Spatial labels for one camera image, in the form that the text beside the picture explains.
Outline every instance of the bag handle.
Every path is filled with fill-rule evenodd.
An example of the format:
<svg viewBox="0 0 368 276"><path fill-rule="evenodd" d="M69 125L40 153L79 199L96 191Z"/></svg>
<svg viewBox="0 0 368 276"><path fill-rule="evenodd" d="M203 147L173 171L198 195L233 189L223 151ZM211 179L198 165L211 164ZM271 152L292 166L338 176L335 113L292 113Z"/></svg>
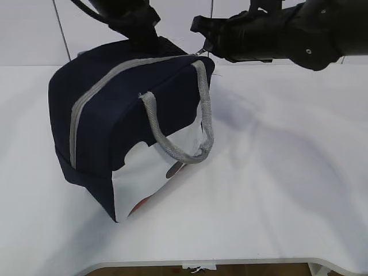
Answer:
<svg viewBox="0 0 368 276"><path fill-rule="evenodd" d="M209 88L207 83L207 72L204 63L200 60L191 64L196 72L198 79L198 90L200 92L200 103L202 109L202 128L204 130L206 140L200 145L197 153L194 156L187 154L181 148L174 145L169 139L162 133L158 118L157 118L157 105L156 98L152 92L147 92L141 95L140 98L144 103L145 110L147 112L149 124L152 129L152 133L157 143L163 148L163 150L175 160L184 164L198 164L203 162L209 155L213 143L213 129L212 129L212 111L211 100L209 96Z"/></svg>

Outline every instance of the white table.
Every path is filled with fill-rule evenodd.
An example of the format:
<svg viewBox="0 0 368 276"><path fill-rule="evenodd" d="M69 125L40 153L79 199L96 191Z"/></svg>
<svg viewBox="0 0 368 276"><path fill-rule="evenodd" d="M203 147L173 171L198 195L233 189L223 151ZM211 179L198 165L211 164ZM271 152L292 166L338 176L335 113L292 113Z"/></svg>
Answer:
<svg viewBox="0 0 368 276"><path fill-rule="evenodd" d="M368 273L368 66L218 67L210 159L120 224L63 179L47 102L57 69L0 67L0 275L191 260Z"/></svg>
<svg viewBox="0 0 368 276"><path fill-rule="evenodd" d="M55 2L72 59L79 52L126 39L84 14L70 0ZM201 49L205 39L201 34L191 32L190 27L195 16L210 16L211 0L151 0L151 6L161 17L161 21L156 26L158 35L170 39L189 53L195 53Z"/></svg>
<svg viewBox="0 0 368 276"><path fill-rule="evenodd" d="M0 66L66 62L68 55L52 0L1 0Z"/></svg>

